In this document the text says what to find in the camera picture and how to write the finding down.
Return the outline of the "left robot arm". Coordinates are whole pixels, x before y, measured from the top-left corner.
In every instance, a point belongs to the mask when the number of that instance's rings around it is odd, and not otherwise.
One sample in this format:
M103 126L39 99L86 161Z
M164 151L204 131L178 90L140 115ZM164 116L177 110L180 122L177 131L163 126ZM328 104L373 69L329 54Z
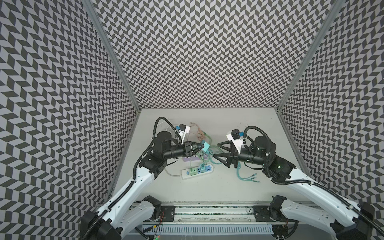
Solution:
M175 127L165 117L154 124L150 144L133 167L132 178L96 211L87 211L81 218L81 240L122 240L142 222L158 222L161 219L161 201L145 197L133 208L143 190L153 183L169 159L191 157L204 148L204 144L185 141L190 127Z

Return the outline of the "purple power strip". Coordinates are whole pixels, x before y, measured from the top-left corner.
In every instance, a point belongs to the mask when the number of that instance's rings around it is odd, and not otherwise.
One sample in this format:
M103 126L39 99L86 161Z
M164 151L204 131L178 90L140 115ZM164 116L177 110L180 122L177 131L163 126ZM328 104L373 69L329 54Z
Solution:
M182 160L183 160L184 162L208 161L209 158L208 158L208 156L206 156L206 155L201 155L201 156L197 156L197 155L195 155L195 156L193 156L193 157L187 157L187 158L183 157Z

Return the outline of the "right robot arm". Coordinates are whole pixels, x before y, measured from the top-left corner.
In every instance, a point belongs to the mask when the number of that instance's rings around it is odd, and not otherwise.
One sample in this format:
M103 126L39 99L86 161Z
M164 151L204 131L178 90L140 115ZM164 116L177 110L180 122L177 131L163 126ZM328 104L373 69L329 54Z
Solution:
M372 231L380 235L383 229L375 223L374 207L358 204L315 181L293 163L276 155L276 144L256 126L244 131L234 129L225 142L218 143L224 153L214 158L230 168L240 162L259 165L263 174L274 184L286 186L311 200L318 208L301 206L283 196L275 196L269 205L274 221L283 219L302 222L323 230L338 240L369 240Z

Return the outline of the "green charger plug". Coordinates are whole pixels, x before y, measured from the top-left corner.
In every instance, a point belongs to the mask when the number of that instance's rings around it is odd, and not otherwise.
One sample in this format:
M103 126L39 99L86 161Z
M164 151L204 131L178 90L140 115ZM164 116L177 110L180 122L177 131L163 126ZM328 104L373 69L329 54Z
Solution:
M195 176L198 174L198 169L197 168L191 168L190 169L190 176Z

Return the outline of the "white blue power strip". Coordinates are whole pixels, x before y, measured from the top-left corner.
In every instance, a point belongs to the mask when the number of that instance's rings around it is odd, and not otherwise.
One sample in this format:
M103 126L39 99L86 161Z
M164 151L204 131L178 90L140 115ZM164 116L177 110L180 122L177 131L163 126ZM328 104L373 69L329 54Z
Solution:
M211 164L201 164L198 167L182 170L182 179L187 180L209 175L214 172L214 167Z

